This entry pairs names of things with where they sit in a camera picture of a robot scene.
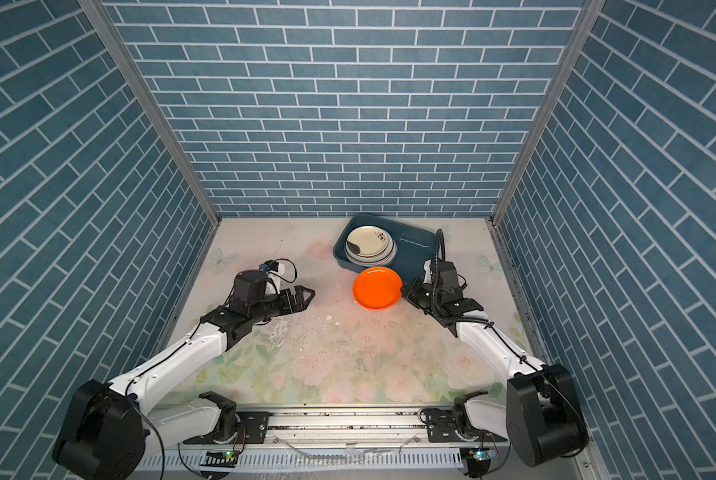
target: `metal corner post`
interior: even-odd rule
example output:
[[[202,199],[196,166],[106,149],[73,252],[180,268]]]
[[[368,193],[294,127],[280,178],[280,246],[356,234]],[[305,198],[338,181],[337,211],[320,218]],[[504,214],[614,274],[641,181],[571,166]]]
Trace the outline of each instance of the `metal corner post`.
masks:
[[[174,135],[171,125],[166,121],[166,117],[158,106],[158,102],[155,100],[152,91],[150,91],[150,87],[144,81],[139,68],[134,62],[132,53],[126,48],[123,37],[115,25],[113,25],[112,18],[110,18],[110,14],[108,14],[107,9],[102,4],[102,0],[78,0],[78,4],[83,8],[86,17],[88,17],[97,35],[99,35],[99,39],[102,40],[104,47],[108,50],[108,53],[110,53],[113,61],[118,66],[118,70],[134,93],[142,110],[150,119],[160,139],[164,142],[164,146],[170,153],[171,159],[180,169],[180,172],[182,172],[184,179],[188,182],[190,190],[198,199],[201,208],[203,208],[209,217],[212,225],[219,225],[220,215],[217,209],[214,208],[214,204],[206,193],[206,189],[200,183],[200,179],[195,174],[192,165],[190,165],[188,156],[182,149],[177,136]]]
[[[513,165],[507,182],[505,183],[505,188],[502,189],[502,195],[500,195],[497,200],[494,214],[492,214],[492,223],[495,226],[499,225],[507,212],[510,200],[512,200],[512,196],[516,193],[516,188],[518,188],[518,183],[521,181],[521,177],[526,171],[528,163],[532,160],[534,150],[550,120],[550,115],[555,109],[555,105],[560,99],[561,93],[563,93],[566,82],[569,77],[572,76],[574,65],[579,59],[582,47],[588,40],[590,31],[595,24],[595,20],[598,19],[598,14],[601,13],[604,3],[605,0],[587,0],[582,7],[577,22],[574,24],[572,36],[568,40],[568,44],[561,55],[561,59],[558,61],[558,67],[555,69],[555,74],[550,81],[548,90],[537,109],[537,115],[532,123],[532,127],[528,131],[528,134],[526,134],[523,146],[521,146],[521,150],[518,152],[516,164]]]

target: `floral tabletop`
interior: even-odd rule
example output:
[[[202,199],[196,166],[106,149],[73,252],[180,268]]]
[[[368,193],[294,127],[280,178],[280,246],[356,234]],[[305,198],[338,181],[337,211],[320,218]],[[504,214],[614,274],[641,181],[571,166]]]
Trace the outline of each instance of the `floral tabletop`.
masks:
[[[467,278],[466,296],[528,350],[486,222],[400,221],[443,229],[446,259]],[[357,274],[341,268],[332,255],[346,224],[337,218],[223,220],[170,342],[224,301],[238,271],[269,259],[291,259],[299,272],[295,284],[315,289],[316,296],[305,312],[256,326],[161,403],[186,403],[208,390],[243,404],[450,402],[479,389],[503,401],[503,385],[491,368],[433,318],[403,300],[379,312],[354,301]]]

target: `cream plate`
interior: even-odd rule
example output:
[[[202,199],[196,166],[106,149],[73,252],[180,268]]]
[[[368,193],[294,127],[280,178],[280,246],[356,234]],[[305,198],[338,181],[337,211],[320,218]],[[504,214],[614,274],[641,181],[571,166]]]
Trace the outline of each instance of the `cream plate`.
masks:
[[[347,236],[346,244],[353,254],[371,258],[385,251],[390,235],[378,226],[359,226]]]

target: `robotic arm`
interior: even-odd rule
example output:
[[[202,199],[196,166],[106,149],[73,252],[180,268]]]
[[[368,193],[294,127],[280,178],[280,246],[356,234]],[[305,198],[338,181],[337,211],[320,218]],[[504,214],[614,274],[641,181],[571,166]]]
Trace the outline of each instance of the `robotic arm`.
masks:
[[[142,458],[186,438],[209,435],[216,442],[231,441],[238,434],[235,402],[214,392],[148,414],[171,389],[232,348],[255,324],[308,307],[313,290],[301,285],[294,292],[280,288],[285,271],[280,260],[286,259],[239,272],[225,303],[166,350],[105,384],[90,380],[79,387],[54,445],[54,461],[87,480],[115,480],[129,476]]]
[[[483,430],[509,438],[527,466],[575,456],[588,444],[574,379],[562,365],[530,356],[488,320],[478,302],[465,298],[454,264],[446,261],[440,230],[435,257],[425,263],[424,281],[402,288],[403,296],[472,347],[506,381],[506,406],[481,392],[455,400],[453,417],[462,436]]]

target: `metal edge trim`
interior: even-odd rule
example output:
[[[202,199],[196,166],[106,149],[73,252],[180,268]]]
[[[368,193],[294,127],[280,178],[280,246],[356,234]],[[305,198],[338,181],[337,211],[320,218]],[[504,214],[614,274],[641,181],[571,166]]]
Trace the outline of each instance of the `metal edge trim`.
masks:
[[[539,331],[536,317],[532,311],[532,306],[528,302],[526,297],[526,291],[523,289],[518,274],[516,273],[515,264],[512,261],[510,252],[505,245],[505,239],[502,236],[502,232],[495,226],[491,221],[487,220],[486,225],[488,226],[488,232],[492,236],[494,241],[494,247],[497,250],[497,257],[499,263],[502,265],[502,272],[505,274],[505,280],[510,287],[512,298],[516,302],[516,308],[518,309],[518,315],[521,317],[521,322],[526,330],[526,338],[528,338],[528,344],[532,348],[534,356],[544,359],[545,361],[550,360],[550,350],[547,348],[547,343],[542,338],[542,334]]]
[[[516,163],[513,165],[507,177],[505,187],[502,189],[502,194],[497,200],[497,205],[492,214],[492,222],[494,225],[499,225],[499,222],[502,221],[502,217],[505,216],[507,212],[510,200],[512,200],[513,195],[515,195],[518,183],[521,181],[529,162],[532,161],[532,156],[539,144],[539,139],[545,131],[545,127],[550,120],[550,115],[555,109],[555,105],[560,99],[561,93],[563,93],[566,82],[572,76],[574,65],[579,59],[582,47],[588,40],[593,24],[595,24],[595,20],[598,19],[598,14],[601,13],[604,3],[605,0],[587,0],[582,7],[582,11],[572,30],[572,36],[569,38],[566,48],[564,48],[560,61],[558,61],[558,66],[550,81],[547,93],[542,97],[542,102],[537,109],[537,116],[532,122],[532,127],[526,135],[526,140],[524,140],[523,146],[521,146],[521,150],[518,152]]]
[[[179,320],[180,315],[182,314],[182,310],[184,310],[184,304],[188,302],[188,298],[190,297],[190,292],[193,290],[193,285],[195,284],[195,281],[198,279],[198,274],[200,273],[200,268],[203,266],[204,262],[206,261],[206,257],[209,255],[209,250],[211,249],[211,244],[214,242],[214,237],[217,235],[217,230],[219,230],[218,225],[211,225],[211,232],[209,233],[208,238],[206,239],[206,242],[204,245],[200,248],[200,252],[198,252],[198,258],[195,259],[195,264],[193,264],[193,268],[190,269],[190,275],[188,275],[188,281],[184,283],[184,286],[182,287],[182,291],[179,293],[179,298],[177,299],[177,302],[174,304],[174,308],[171,309],[171,313],[169,314],[169,320],[166,322],[166,326],[164,327],[164,330],[161,333],[161,338],[158,340],[158,343],[155,345],[155,348],[153,349],[153,353],[160,352],[164,348],[168,346],[168,340],[171,337],[171,333],[174,331],[174,328],[177,326],[177,320]]]
[[[102,0],[78,0],[78,3],[94,27],[94,31],[99,35],[100,40],[102,40],[102,44],[108,53],[110,53],[116,66],[118,66],[118,70],[121,72],[121,75],[123,75],[126,84],[134,93],[134,97],[142,107],[144,114],[150,119],[158,137],[164,142],[164,146],[170,153],[172,161],[180,169],[180,172],[182,172],[182,176],[188,183],[190,190],[198,199],[201,208],[203,208],[213,225],[219,225],[220,215],[217,209],[214,208],[214,204],[211,202],[206,189],[200,183],[200,179],[196,175],[192,165],[190,165],[188,156],[182,149],[171,126],[166,121],[166,117],[158,106],[155,96],[153,96],[150,87],[144,81],[142,73],[134,62],[132,53],[126,48],[123,37],[113,24],[113,20],[102,4]]]

